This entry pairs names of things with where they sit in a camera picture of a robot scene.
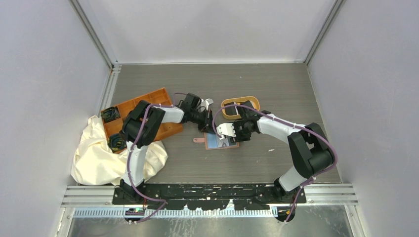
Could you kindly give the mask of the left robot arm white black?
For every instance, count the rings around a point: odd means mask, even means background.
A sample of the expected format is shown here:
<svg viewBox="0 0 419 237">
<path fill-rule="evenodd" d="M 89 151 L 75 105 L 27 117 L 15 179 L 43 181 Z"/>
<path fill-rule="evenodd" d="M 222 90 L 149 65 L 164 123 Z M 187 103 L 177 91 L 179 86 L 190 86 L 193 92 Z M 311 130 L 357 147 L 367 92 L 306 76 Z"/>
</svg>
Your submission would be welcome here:
<svg viewBox="0 0 419 237">
<path fill-rule="evenodd" d="M 143 200 L 144 190 L 139 186 L 145 181 L 146 154 L 161 124 L 191 122 L 197 125 L 200 132 L 215 133 L 211 125 L 212 110 L 202 102 L 193 93 L 187 93 L 176 105 L 153 104 L 142 100 L 128 114 L 120 131 L 121 138 L 126 141 L 128 154 L 126 171 L 119 187 L 131 203 L 137 204 Z"/>
</svg>

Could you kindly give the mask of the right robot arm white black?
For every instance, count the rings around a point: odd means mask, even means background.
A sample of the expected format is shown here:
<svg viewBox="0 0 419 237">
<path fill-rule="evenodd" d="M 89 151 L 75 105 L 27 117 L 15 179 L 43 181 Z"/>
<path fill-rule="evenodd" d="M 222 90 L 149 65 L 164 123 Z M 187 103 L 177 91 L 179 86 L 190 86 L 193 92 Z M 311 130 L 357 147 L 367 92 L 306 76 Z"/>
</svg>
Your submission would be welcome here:
<svg viewBox="0 0 419 237">
<path fill-rule="evenodd" d="M 237 111 L 240 119 L 233 122 L 233 141 L 248 141 L 256 132 L 277 138 L 289 146 L 293 165 L 274 181 L 273 192 L 277 201 L 288 202 L 301 184 L 335 165 L 335 154 L 318 124 L 292 124 L 246 105 L 237 105 Z"/>
</svg>

